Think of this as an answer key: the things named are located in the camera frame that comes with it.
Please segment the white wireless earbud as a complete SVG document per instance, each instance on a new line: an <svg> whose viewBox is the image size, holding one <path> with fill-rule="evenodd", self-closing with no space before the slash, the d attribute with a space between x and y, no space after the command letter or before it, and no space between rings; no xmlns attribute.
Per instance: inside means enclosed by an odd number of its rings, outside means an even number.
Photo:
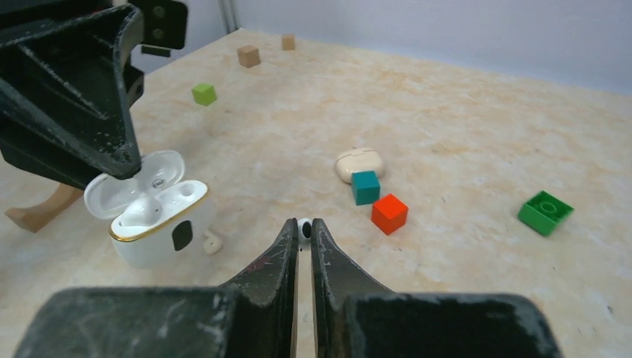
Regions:
<svg viewBox="0 0 632 358"><path fill-rule="evenodd" d="M133 201L120 215L121 227L151 227L160 221L162 205L153 196L142 196Z"/></svg>
<svg viewBox="0 0 632 358"><path fill-rule="evenodd" d="M311 246L312 239L312 219L303 218L297 222L298 242L301 251L307 250Z"/></svg>

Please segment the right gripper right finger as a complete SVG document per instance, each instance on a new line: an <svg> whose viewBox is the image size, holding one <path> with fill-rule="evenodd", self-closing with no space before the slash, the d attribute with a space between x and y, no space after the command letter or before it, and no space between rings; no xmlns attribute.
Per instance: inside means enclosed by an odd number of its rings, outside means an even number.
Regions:
<svg viewBox="0 0 632 358"><path fill-rule="evenodd" d="M561 357L546 317L499 293L398 293L371 277L314 219L318 357Z"/></svg>

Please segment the white earbud charging case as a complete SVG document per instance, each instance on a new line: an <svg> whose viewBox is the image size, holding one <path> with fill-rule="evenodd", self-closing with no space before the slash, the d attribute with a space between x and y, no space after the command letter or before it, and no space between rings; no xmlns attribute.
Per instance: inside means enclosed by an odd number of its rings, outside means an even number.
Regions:
<svg viewBox="0 0 632 358"><path fill-rule="evenodd" d="M203 181L186 180L185 171L180 153L155 151L142 158L132 178L101 174L85 188L86 208L110 221L111 242L130 266L164 263L201 241L209 224L211 190Z"/></svg>

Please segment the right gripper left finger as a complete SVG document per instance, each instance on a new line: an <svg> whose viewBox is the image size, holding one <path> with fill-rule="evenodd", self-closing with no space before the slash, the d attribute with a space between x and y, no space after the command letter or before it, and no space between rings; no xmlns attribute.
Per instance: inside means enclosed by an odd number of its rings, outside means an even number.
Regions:
<svg viewBox="0 0 632 358"><path fill-rule="evenodd" d="M294 357L299 229L220 286L78 287L52 295L17 357Z"/></svg>

